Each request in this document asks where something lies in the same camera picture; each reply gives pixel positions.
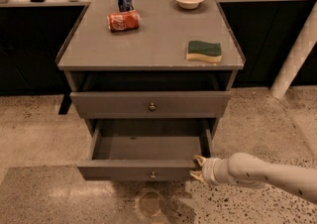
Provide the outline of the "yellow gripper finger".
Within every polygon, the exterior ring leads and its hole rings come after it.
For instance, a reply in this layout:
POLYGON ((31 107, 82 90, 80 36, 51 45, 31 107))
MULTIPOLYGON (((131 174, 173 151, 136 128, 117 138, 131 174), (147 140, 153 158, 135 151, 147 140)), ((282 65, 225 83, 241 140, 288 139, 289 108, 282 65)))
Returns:
POLYGON ((203 175, 202 175, 202 171, 201 170, 191 170, 190 172, 190 175, 195 178, 196 180, 200 181, 200 182, 203 182, 204 181, 204 178, 203 178, 203 175))
POLYGON ((205 157, 199 156, 199 155, 195 155, 195 156, 193 157, 193 159, 194 159, 201 167, 203 167, 203 166, 206 164, 206 162, 207 162, 207 159, 206 159, 205 157))

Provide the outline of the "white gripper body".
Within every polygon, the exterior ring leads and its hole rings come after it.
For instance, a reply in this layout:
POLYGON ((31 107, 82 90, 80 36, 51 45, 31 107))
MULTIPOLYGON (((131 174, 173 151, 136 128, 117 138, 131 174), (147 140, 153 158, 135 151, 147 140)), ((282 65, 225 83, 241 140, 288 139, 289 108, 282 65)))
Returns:
POLYGON ((235 182, 235 179, 229 174, 227 159, 207 159, 202 165, 202 176, 207 183, 212 185, 235 182))

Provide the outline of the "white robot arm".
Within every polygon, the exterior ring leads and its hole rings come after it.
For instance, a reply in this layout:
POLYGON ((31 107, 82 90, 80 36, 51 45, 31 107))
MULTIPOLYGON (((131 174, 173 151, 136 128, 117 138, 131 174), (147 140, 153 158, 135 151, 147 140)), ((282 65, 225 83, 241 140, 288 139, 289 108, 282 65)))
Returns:
POLYGON ((189 173, 211 185, 232 184, 242 187, 273 185, 311 203, 317 203, 317 169, 278 165, 246 153, 234 153, 227 159, 196 155, 200 170, 189 173))

